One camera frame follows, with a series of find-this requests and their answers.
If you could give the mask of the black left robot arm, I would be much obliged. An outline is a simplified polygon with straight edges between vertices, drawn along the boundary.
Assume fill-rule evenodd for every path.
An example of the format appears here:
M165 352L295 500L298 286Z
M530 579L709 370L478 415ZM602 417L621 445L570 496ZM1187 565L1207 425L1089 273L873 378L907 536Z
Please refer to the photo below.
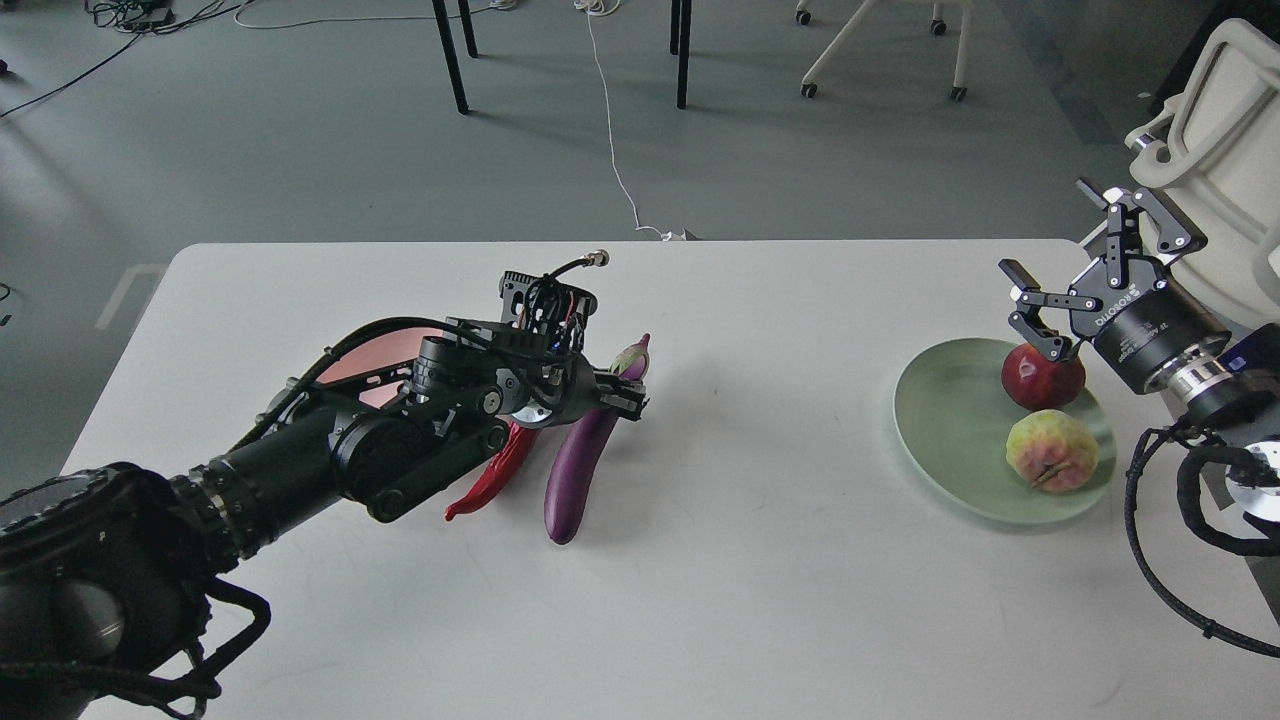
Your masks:
M271 619L229 571L342 498L389 523L481 468L447 512L479 509L534 432L561 425L547 520L564 539L607 423L646 405L649 357L641 338L594 368L582 346L598 301L563 273L507 272L498 322L360 327L183 474L113 462L5 497L3 716L77 719L113 696L175 719L188 700L202 717Z

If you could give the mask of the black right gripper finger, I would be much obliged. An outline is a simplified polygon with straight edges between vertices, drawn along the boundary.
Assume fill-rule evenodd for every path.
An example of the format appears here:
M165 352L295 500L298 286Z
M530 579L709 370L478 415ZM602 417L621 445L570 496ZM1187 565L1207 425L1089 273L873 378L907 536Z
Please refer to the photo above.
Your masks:
M1042 309L1097 311L1101 301L1091 296L1044 292L1036 278L1015 259L1001 259L998 269L1012 282L1015 310L1009 324L1042 357L1051 363L1069 363L1078 356L1078 342L1050 328L1041 319Z
M1110 290L1128 284L1134 274L1129 266L1140 258L1166 268L1208 243L1206 233L1162 191L1101 190L1087 178L1076 179L1076 188L1105 215L1079 245L1101 266Z

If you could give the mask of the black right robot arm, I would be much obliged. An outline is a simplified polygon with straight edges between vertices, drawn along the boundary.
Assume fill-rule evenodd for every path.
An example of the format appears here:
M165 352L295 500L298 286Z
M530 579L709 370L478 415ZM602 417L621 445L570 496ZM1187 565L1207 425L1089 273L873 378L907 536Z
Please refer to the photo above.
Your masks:
M1076 187L1105 214L1084 242L1091 263L1057 293L1004 259L1000 269L1012 282L1015 304L1009 323L1052 363L1071 361L1091 345L1134 393L1169 392L1184 405L1171 425L1140 434L1124 473L1130 551L1152 591L1203 637L1274 659L1275 644L1207 618L1156 577L1138 537L1137 496L1148 461L1165 445L1180 445L1187 452L1176 498L1190 533L1235 556L1277 556L1277 327L1253 331L1244 352L1224 361L1230 331L1172 275L1172 264L1201 251L1206 234L1161 191L1100 190L1085 178ZM1208 523L1201 507L1208 465L1222 468L1229 486L1245 493L1245 523L1257 538Z

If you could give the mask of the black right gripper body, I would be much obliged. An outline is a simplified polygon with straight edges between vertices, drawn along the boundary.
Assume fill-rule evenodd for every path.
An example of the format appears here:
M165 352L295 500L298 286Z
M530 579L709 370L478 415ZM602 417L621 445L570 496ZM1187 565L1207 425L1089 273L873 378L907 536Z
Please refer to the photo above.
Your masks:
M1079 297L1096 299L1096 310L1071 313L1071 331L1138 395L1164 388L1155 377L1188 348L1219 354L1230 331L1149 256L1125 255L1124 282L1112 287L1107 263L1098 258L1070 283Z

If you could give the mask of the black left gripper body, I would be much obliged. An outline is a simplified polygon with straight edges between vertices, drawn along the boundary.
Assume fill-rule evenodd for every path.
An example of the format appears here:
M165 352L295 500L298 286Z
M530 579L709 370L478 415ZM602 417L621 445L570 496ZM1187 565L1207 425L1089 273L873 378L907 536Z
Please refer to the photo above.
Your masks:
M554 363L534 380L530 400L511 416L527 429L568 425L604 407L595 368L581 354Z

